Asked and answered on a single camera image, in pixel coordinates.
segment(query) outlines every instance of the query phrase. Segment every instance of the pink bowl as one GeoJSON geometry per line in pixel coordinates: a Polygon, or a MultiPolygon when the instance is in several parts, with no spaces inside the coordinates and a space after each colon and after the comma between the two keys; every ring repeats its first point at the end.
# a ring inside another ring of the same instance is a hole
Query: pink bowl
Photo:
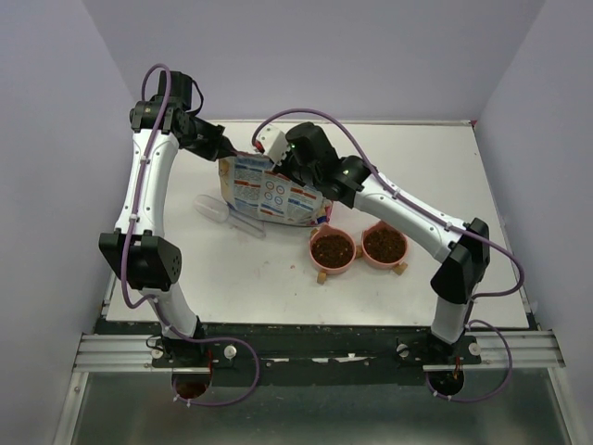
{"type": "Polygon", "coordinates": [[[385,269],[386,270],[386,269],[393,269],[394,267],[396,267],[398,264],[403,262],[404,259],[406,258],[406,255],[408,255],[408,247],[409,247],[408,238],[404,234],[399,232],[399,230],[394,229],[389,224],[387,224],[386,222],[383,222],[383,221],[378,222],[374,226],[369,227],[367,230],[362,232],[362,257],[364,258],[365,261],[367,261],[372,267],[374,267],[376,269],[385,269]],[[367,253],[366,248],[364,248],[364,239],[367,237],[367,235],[371,234],[372,232],[376,232],[377,230],[380,230],[380,229],[387,229],[392,232],[397,232],[403,236],[404,241],[406,242],[406,247],[404,249],[403,256],[399,260],[397,260],[395,262],[380,262],[380,261],[375,260],[373,257],[371,257],[371,255],[369,255],[367,253]]]}
{"type": "Polygon", "coordinates": [[[309,240],[309,257],[311,258],[311,261],[313,261],[315,269],[317,269],[318,271],[324,271],[328,275],[339,275],[347,271],[347,269],[352,265],[352,262],[356,259],[356,243],[354,242],[354,238],[346,232],[344,232],[343,230],[336,229],[327,223],[323,223],[318,227],[318,231],[315,233],[315,235],[313,235],[309,240]],[[330,269],[328,267],[320,265],[313,258],[313,244],[315,244],[315,241],[317,241],[318,238],[328,235],[340,235],[347,239],[350,245],[352,246],[352,258],[346,265],[338,267],[336,269],[330,269]]]}

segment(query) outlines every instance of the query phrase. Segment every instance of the white table surface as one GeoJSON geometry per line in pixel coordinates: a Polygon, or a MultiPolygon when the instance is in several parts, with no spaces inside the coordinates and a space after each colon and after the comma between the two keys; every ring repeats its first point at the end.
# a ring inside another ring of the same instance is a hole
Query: white table surface
{"type": "MultiPolygon", "coordinates": [[[[220,122],[238,149],[247,149],[253,122],[220,122]]],[[[279,123],[287,131],[294,123],[279,123]]],[[[353,154],[348,140],[322,125],[340,156],[353,154]]],[[[470,126],[349,124],[373,164],[404,190],[450,215],[490,226],[490,237],[504,245],[498,215],[470,126]]],[[[414,242],[408,270],[401,276],[356,261],[346,273],[316,283],[308,256],[310,229],[266,223],[256,239],[198,214],[198,194],[220,198],[217,164],[184,150],[173,163],[165,205],[165,233],[183,254],[180,284],[192,310],[204,322],[269,324],[430,325],[436,296],[430,279],[439,264],[414,242]]],[[[376,219],[341,204],[331,224],[360,240],[376,219]]],[[[515,283],[510,262],[492,251],[479,290],[501,290],[515,283]]],[[[132,299],[139,297],[135,291],[132,299]]],[[[519,293],[480,299],[473,317],[500,327],[527,327],[519,293]]],[[[107,319],[156,321],[148,306],[131,311],[115,286],[107,319]]]]}

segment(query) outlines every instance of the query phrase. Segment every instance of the lavender wall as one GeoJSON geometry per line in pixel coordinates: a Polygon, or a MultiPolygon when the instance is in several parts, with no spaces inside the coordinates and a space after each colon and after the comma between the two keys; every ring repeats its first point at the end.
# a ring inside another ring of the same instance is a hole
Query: lavender wall
{"type": "Polygon", "coordinates": [[[78,0],[0,6],[0,442],[51,443],[107,268],[132,98],[78,0]]]}
{"type": "Polygon", "coordinates": [[[163,61],[211,118],[475,119],[543,0],[83,0],[134,96],[163,61]]]}
{"type": "MultiPolygon", "coordinates": [[[[548,0],[477,126],[530,301],[593,419],[593,2],[548,0]]],[[[593,438],[593,426],[588,423],[593,438]]]]}

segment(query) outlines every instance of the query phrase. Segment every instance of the screw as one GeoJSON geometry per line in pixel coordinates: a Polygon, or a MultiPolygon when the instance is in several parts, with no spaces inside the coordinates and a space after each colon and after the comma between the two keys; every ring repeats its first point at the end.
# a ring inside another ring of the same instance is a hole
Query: screw
{"type": "Polygon", "coordinates": [[[231,360],[237,355],[237,348],[233,345],[229,345],[224,349],[224,357],[231,360]]]}
{"type": "Polygon", "coordinates": [[[482,348],[480,348],[480,345],[478,345],[477,343],[470,343],[468,350],[470,351],[470,354],[472,354],[473,356],[478,356],[480,355],[480,352],[482,352],[482,348]]]}
{"type": "Polygon", "coordinates": [[[396,352],[402,359],[405,359],[410,355],[410,350],[408,349],[408,346],[404,345],[403,343],[399,343],[397,345],[396,352]]]}

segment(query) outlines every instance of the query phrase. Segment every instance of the clear plastic spoon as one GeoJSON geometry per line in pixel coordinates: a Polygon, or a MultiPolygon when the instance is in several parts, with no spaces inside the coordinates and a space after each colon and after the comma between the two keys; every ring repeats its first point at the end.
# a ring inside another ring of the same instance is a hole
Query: clear plastic spoon
{"type": "Polygon", "coordinates": [[[209,195],[198,195],[194,199],[194,209],[216,223],[225,223],[243,230],[256,238],[264,238],[263,222],[250,218],[231,209],[226,202],[209,195]]]}

